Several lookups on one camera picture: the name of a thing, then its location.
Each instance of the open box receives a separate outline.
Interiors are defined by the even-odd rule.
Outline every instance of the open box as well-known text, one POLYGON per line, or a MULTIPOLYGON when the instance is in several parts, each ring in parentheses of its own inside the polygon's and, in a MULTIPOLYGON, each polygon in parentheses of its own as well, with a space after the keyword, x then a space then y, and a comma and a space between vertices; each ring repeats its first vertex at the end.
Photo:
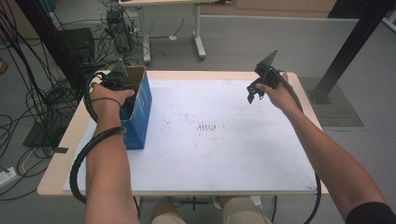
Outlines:
POLYGON ((134 90, 134 107, 131 113, 120 112, 121 125, 126 128, 123 140, 126 149, 143 149, 149 124, 151 109, 151 91, 146 68, 143 66, 125 67, 128 77, 125 80, 125 89, 134 90))

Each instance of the beige pants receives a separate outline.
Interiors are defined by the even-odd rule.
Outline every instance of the beige pants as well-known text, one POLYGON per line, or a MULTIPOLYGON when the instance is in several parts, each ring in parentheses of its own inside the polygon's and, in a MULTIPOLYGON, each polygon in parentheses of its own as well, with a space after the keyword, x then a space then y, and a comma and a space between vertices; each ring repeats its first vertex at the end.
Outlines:
MULTIPOLYGON (((271 224, 271 221, 262 213, 253 201, 248 197, 232 198, 222 210, 223 224, 271 224)), ((186 224, 179 214, 166 213, 162 214, 151 224, 186 224)))

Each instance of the hand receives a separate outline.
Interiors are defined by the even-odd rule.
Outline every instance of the hand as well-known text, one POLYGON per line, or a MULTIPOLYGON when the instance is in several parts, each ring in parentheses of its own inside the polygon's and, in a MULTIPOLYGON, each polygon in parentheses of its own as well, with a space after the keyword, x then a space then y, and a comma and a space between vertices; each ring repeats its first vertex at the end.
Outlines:
MULTIPOLYGON (((286 72, 283 73, 283 78, 286 81, 289 81, 289 77, 286 72)), ((294 99, 291 97, 290 93, 282 83, 279 83, 279 86, 275 90, 261 83, 257 83, 255 87, 267 93, 268 97, 271 100, 271 103, 273 103, 273 105, 277 108, 281 109, 283 113, 286 113, 290 110, 298 109, 297 104, 294 102, 294 99)))
POLYGON ((92 108, 98 118, 108 112, 120 112, 120 107, 124 104, 127 97, 133 96, 133 90, 112 91, 95 82, 91 84, 92 91, 90 99, 92 108))

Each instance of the person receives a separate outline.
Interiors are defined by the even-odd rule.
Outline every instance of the person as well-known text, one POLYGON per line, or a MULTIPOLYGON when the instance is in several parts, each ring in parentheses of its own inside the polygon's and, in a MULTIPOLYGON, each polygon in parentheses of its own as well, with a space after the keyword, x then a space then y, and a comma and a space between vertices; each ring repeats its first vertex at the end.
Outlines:
MULTIPOLYGON (((287 73, 283 77, 289 80, 287 73)), ((256 84, 256 88, 267 93, 271 102, 290 121, 307 158, 326 185, 346 224, 396 224, 395 214, 371 176, 299 110, 282 84, 275 90, 263 84, 256 84)), ((120 105, 133 94, 133 91, 110 91, 92 85, 90 97, 98 115, 94 135, 120 126, 120 105)), ((139 223, 121 134, 105 139, 89 153, 86 178, 86 223, 139 223)), ((220 197, 219 204, 223 208, 224 223, 271 223, 249 198, 220 197)), ((185 223, 170 204, 157 204, 151 219, 153 224, 185 223)))

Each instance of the person's right arm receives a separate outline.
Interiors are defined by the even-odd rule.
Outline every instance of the person's right arm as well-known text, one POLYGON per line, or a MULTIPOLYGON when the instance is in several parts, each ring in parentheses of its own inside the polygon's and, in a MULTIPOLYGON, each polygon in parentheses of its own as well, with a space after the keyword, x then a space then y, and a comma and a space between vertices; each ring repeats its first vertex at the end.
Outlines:
POLYGON ((256 87, 267 93, 271 102, 289 119, 344 220, 360 204, 385 202, 379 187, 364 168, 300 111, 282 84, 275 90, 262 84, 256 87))

